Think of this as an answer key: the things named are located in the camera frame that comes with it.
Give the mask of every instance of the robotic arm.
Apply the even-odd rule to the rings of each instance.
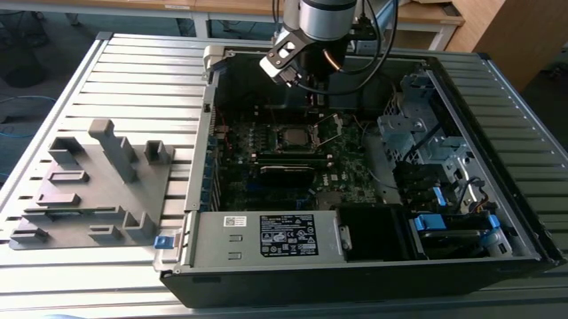
[[[364,9],[356,18],[357,8],[364,8],[364,1],[372,11],[375,26]],[[359,0],[287,0],[283,31],[273,49],[261,61],[261,67],[276,82],[308,90],[312,106],[325,107],[329,95],[356,92],[377,73],[393,45],[395,32],[392,32],[389,47],[380,62],[377,62],[380,55],[380,47],[377,47],[375,58],[363,69],[345,70],[343,63],[351,41],[377,40],[380,44],[380,24],[387,25],[385,14],[393,13],[396,18],[397,3],[397,0],[387,0],[383,3],[377,20],[369,0],[360,0],[360,3]],[[373,64],[375,69],[369,78],[355,90],[328,91],[332,74],[336,72],[359,74],[369,70]]]

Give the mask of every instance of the slotted aluminum surface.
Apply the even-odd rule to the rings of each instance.
[[[538,278],[502,282],[468,296],[376,304],[193,310],[181,305],[158,279],[152,247],[11,251],[7,244],[11,230],[35,195],[38,178],[50,166],[50,141],[55,136],[75,136],[82,142],[93,142],[86,132],[93,118],[111,118],[121,136],[128,136],[133,144],[162,140],[176,146],[161,227],[181,226],[205,90],[202,55],[204,48],[213,43],[269,45],[256,41],[228,43],[208,39],[205,42],[142,35],[114,35],[110,40],[95,42],[0,192],[0,311],[86,318],[212,315],[249,318],[430,308],[454,309],[438,313],[454,316],[458,308],[476,307],[468,314],[479,316],[484,311],[492,313],[491,306],[496,304],[511,310],[530,301],[546,306],[568,300],[565,266]],[[435,55],[443,62],[531,205],[558,245],[568,250],[567,154],[491,61],[475,54],[408,50],[396,54]]]

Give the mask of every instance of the wooden desk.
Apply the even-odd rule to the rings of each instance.
[[[284,7],[284,0],[281,0],[280,15]],[[273,21],[272,0],[197,0],[192,10],[197,24],[209,20]],[[444,50],[456,27],[463,25],[464,21],[463,17],[447,15],[440,5],[410,3],[399,9],[399,30],[415,31],[420,34],[418,36],[414,33],[403,33],[396,45],[408,47],[404,43],[416,41],[414,38],[418,36],[419,40],[427,39],[427,45],[423,49]],[[200,33],[200,30],[208,30],[206,28],[197,26],[196,29],[200,38],[209,37],[209,33]],[[424,37],[423,32],[432,33],[432,36]]]
[[[273,22],[272,0],[2,0],[0,9],[193,19],[200,38],[210,37],[212,20]],[[401,33],[397,43],[426,40],[430,50],[444,50],[456,27],[464,24],[464,18],[448,16],[439,5],[420,3],[400,7],[399,19],[399,29],[411,33]]]
[[[196,0],[2,0],[0,9],[130,15],[140,17],[192,18]]]

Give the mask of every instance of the warning label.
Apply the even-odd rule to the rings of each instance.
[[[265,257],[316,256],[319,237],[313,215],[261,216],[261,254]]]

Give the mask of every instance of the floor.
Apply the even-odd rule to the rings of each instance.
[[[5,81],[0,81],[0,101],[3,94],[9,96],[42,95],[57,98],[99,31],[146,35],[181,35],[176,19],[81,15],[81,25],[73,27],[62,13],[45,13],[45,16],[43,25],[51,42],[37,49],[37,55],[49,69],[49,78],[39,85],[26,89],[11,88]],[[275,31],[275,25],[271,23],[232,23],[233,31],[224,32],[221,22],[213,21],[212,28],[214,37],[252,40],[269,40]],[[194,36],[190,21],[185,23],[182,30],[190,36]],[[562,145],[567,147],[568,129],[565,123],[568,113],[568,76],[550,80],[547,74],[539,74],[524,90],[523,96]],[[9,118],[0,124],[0,132],[22,136],[34,134],[51,110],[51,106],[53,103],[47,100],[14,100],[2,103],[0,118],[3,116],[9,116]],[[31,138],[0,136],[0,183],[7,179],[30,141]]]

